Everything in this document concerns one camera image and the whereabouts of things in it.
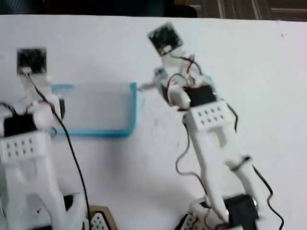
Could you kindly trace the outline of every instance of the black component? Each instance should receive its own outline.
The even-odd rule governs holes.
[[[65,116],[65,101],[63,98],[59,99],[59,109],[61,112],[61,118],[63,120],[64,116]]]
[[[151,31],[147,36],[160,56],[164,56],[183,45],[181,38],[171,23],[162,25],[154,31]]]
[[[47,226],[43,226],[43,227],[39,227],[39,228],[34,228],[32,230],[52,230],[51,225],[47,225]]]
[[[199,88],[187,88],[185,91],[191,99],[190,107],[216,102],[216,96],[210,85],[204,85]]]
[[[33,115],[24,114],[8,117],[4,120],[4,136],[14,135],[36,131]]]
[[[250,195],[237,195],[224,202],[229,211],[228,228],[242,226],[243,230],[257,230],[255,220],[259,219],[259,216]]]
[[[46,73],[47,50],[45,48],[18,49],[17,73],[23,74],[22,68],[31,68],[32,74]]]
[[[64,203],[65,203],[65,209],[68,211],[73,203],[73,195],[66,195],[64,196]]]
[[[179,224],[175,227],[174,230],[180,230],[180,229],[182,228],[182,225],[183,225],[184,221],[186,220],[187,216],[188,216],[187,214],[184,215],[184,217],[181,219],[181,221],[180,221]]]

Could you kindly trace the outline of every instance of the cable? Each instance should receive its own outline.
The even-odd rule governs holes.
[[[170,54],[170,56],[171,56],[172,58],[182,59],[182,60],[185,60],[185,61],[189,61],[189,62],[191,62],[192,64],[195,64],[196,67],[197,67],[197,69],[198,69],[198,71],[200,72],[200,75],[202,75],[201,67],[200,67],[200,65],[199,65],[195,60],[192,60],[192,59],[190,59],[190,58],[188,58],[188,57],[174,56],[174,55],[172,55],[172,54]]]
[[[195,177],[197,177],[197,179],[199,180],[200,184],[202,185],[202,187],[205,191],[205,195],[207,195],[207,190],[206,190],[205,186],[203,185],[200,176],[198,176],[195,172],[181,172],[178,168],[178,164],[179,164],[180,160],[185,157],[185,155],[187,154],[187,152],[190,148],[190,138],[189,138],[188,128],[187,128],[186,124],[183,124],[183,125],[186,128],[187,137],[188,137],[188,144],[187,144],[187,147],[184,150],[184,152],[176,160],[176,171],[181,176],[195,176]]]
[[[28,73],[24,73],[28,79],[30,80],[30,82],[32,83],[32,85],[34,86],[35,88],[35,91],[37,92],[37,94],[42,98],[42,100],[46,103],[48,103],[50,105],[50,108],[51,108],[51,111],[53,113],[53,115],[56,117],[57,121],[60,123],[60,125],[62,126],[64,132],[65,132],[65,135],[66,135],[66,138],[67,138],[67,141],[68,141],[68,144],[69,144],[69,147],[71,149],[71,153],[72,153],[72,156],[73,156],[73,159],[76,163],[76,166],[77,166],[77,169],[78,169],[78,172],[79,172],[79,175],[80,175],[80,179],[81,179],[81,183],[82,183],[82,187],[83,187],[83,190],[84,190],[84,196],[85,196],[85,202],[86,202],[86,208],[87,208],[87,216],[88,216],[88,219],[89,219],[89,229],[91,230],[92,229],[92,225],[91,225],[91,215],[90,215],[90,206],[89,206],[89,203],[88,203],[88,197],[87,197],[87,192],[86,192],[86,187],[85,187],[85,183],[84,183],[84,179],[83,179],[83,175],[82,175],[82,172],[81,172],[81,169],[80,169],[80,166],[79,166],[79,163],[78,163],[78,160],[76,158],[76,155],[75,155],[75,152],[73,150],[73,147],[72,147],[72,143],[71,143],[71,139],[70,139],[70,136],[68,134],[68,131],[66,129],[66,127],[64,126],[62,120],[60,119],[59,115],[57,114],[57,112],[55,111],[55,108],[54,108],[54,105],[52,103],[50,103],[46,97],[43,95],[43,93],[36,87],[36,85],[34,84],[34,82],[32,81],[30,75]]]
[[[189,58],[190,58],[191,60],[194,61],[194,60],[195,60],[195,55],[191,55]],[[188,68],[187,68],[187,73],[189,73],[190,68],[191,68],[191,66],[192,66],[192,64],[193,64],[193,61],[190,62],[189,66],[188,66]]]
[[[16,110],[15,110],[14,107],[11,106],[10,104],[8,104],[8,103],[6,103],[6,102],[0,102],[0,105],[2,105],[3,107],[7,108],[8,110],[10,110],[10,112],[11,112],[13,115],[17,115]]]
[[[237,128],[237,124],[238,124],[238,115],[236,114],[236,112],[234,111],[234,109],[229,105],[227,104],[228,108],[231,110],[231,112],[235,115],[236,117],[236,121],[235,121],[235,131],[236,131],[236,128]],[[250,156],[246,156],[242,162],[235,168],[233,168],[234,171],[238,170],[245,162],[249,161],[251,159]],[[279,230],[282,230],[283,229],[283,225],[284,225],[284,219],[283,217],[271,206],[271,203],[270,203],[270,200],[272,199],[274,193],[273,193],[273,190],[271,188],[271,186],[269,185],[269,183],[264,179],[264,177],[261,175],[261,173],[256,169],[256,167],[253,165],[253,169],[255,171],[255,173],[257,174],[257,176],[262,180],[262,182],[265,184],[265,186],[268,188],[269,192],[270,192],[270,195],[269,197],[267,198],[267,204],[270,208],[270,210],[279,217],[279,219],[282,221],[280,226],[279,226]]]
[[[168,101],[170,101],[170,100],[169,100],[169,97],[168,97],[168,90],[169,90],[169,87],[170,87],[170,85],[171,85],[171,81],[172,81],[172,79],[173,79],[175,76],[180,76],[181,78],[183,78],[183,79],[186,81],[187,86],[189,87],[189,82],[188,82],[188,80],[187,80],[181,73],[174,73],[174,74],[169,78],[169,80],[168,80],[168,82],[167,82],[167,85],[166,85],[166,95],[167,95]]]
[[[256,167],[253,165],[254,171],[257,174],[257,176],[262,180],[262,182],[265,184],[265,186],[268,188],[270,195],[267,198],[267,204],[270,208],[270,210],[279,217],[279,219],[282,221],[282,223],[279,226],[279,230],[283,229],[283,225],[284,225],[284,219],[283,217],[271,206],[270,200],[273,197],[274,193],[273,190],[271,188],[271,186],[269,185],[269,183],[264,179],[264,177],[261,175],[261,173],[256,169]]]
[[[227,103],[227,107],[230,109],[230,111],[235,115],[236,117],[236,120],[235,120],[235,131],[236,131],[236,128],[238,126],[238,120],[239,120],[239,117],[238,115],[236,114],[235,110]]]

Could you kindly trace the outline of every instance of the white plastic bracket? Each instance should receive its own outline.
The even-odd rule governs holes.
[[[234,168],[246,155],[238,143],[232,114],[226,102],[220,100],[190,108],[185,115],[185,123],[201,167],[201,179],[208,192],[210,205],[224,222],[228,222],[228,213],[219,185],[221,170],[218,168],[218,161]],[[211,133],[217,136],[219,145],[214,144]],[[265,210],[266,199],[252,163],[246,162],[235,174],[246,193],[256,200],[259,211]]]

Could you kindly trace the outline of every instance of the bracket with holes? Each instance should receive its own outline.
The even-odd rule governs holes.
[[[92,230],[110,230],[106,224],[105,218],[101,213],[95,213],[91,220]]]
[[[186,119],[197,131],[210,130],[232,123],[225,101],[217,101],[191,108]]]

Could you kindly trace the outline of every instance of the robotic arm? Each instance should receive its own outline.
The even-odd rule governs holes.
[[[48,131],[65,110],[63,100],[51,93],[46,50],[18,50],[17,65],[31,103],[24,114],[13,111],[0,121],[0,229],[88,228],[84,196],[62,195],[51,159]]]
[[[200,164],[205,197],[209,199],[208,202],[207,199],[193,202],[190,217],[177,229],[199,227],[211,230],[220,225],[236,230],[271,229],[267,215],[271,206],[261,190],[259,172],[237,140],[229,105],[220,98],[211,78],[194,61],[195,57],[183,56],[183,42],[172,24],[159,27],[148,37],[163,63],[163,67],[156,69],[153,83],[170,106],[185,111],[183,123]],[[211,139],[212,134],[217,137],[218,145]],[[239,178],[244,194],[223,198],[219,188],[219,161]]]

